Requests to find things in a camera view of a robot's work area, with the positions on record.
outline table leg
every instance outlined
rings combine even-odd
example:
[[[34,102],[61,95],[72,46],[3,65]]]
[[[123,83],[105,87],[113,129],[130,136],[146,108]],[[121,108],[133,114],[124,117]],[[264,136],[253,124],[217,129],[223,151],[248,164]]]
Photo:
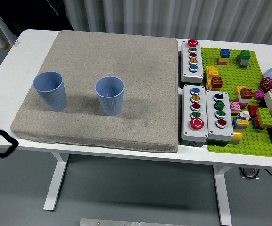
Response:
[[[54,211],[58,192],[61,186],[61,181],[65,172],[66,163],[69,157],[69,154],[64,154],[63,156],[61,156],[59,153],[52,153],[52,154],[57,159],[57,164],[56,164],[53,178],[50,184],[47,199],[43,207],[43,209],[46,211]]]
[[[225,172],[227,172],[230,168],[231,167],[227,166],[213,166],[217,202],[219,206],[220,222],[222,226],[232,225],[224,175]]]

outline ribbed cup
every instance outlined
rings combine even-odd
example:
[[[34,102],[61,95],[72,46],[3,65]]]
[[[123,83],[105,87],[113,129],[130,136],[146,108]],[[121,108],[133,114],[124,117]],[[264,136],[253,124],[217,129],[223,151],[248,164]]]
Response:
[[[53,111],[61,111],[66,107],[66,91],[64,79],[58,72],[44,72],[36,76],[33,87]]]
[[[99,102],[108,116],[120,114],[123,105],[124,83],[115,76],[106,76],[95,84]]]

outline gray fabric pad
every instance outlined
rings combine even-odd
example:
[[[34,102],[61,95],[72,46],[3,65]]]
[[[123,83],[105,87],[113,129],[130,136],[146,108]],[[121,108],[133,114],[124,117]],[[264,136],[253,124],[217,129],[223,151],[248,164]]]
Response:
[[[67,106],[49,110],[31,86],[12,132],[43,143],[176,152],[177,48],[170,38],[59,32],[39,74],[63,75]],[[123,109],[116,117],[103,113],[94,89],[107,75],[125,83]]]

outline brown lego brick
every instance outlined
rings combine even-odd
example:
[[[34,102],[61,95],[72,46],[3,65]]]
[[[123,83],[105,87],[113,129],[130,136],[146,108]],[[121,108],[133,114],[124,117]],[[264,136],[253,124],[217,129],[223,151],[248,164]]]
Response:
[[[240,96],[242,99],[252,99],[253,98],[253,91],[252,89],[248,89],[248,88],[242,88],[240,91]]]
[[[211,78],[211,87],[212,88],[221,88],[223,86],[223,80],[221,77],[212,77]]]

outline white table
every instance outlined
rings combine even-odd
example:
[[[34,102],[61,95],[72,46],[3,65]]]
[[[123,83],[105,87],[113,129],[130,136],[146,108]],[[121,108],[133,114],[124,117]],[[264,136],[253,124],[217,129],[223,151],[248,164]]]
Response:
[[[10,130],[34,77],[37,75],[58,32],[24,31],[0,66],[0,129],[16,137]],[[178,40],[179,49],[182,39]],[[262,73],[272,67],[272,45],[199,40],[202,47],[252,50],[256,53]],[[85,147],[64,144],[43,144],[19,139],[18,150],[51,152],[57,159],[44,210],[54,210],[66,162],[70,153],[106,157],[172,161],[214,166],[214,177],[222,225],[231,225],[230,210],[224,174],[231,167],[272,168],[272,158],[262,156],[213,153],[202,148],[179,146],[177,153],[150,153],[101,147]],[[5,151],[9,143],[0,139]]]

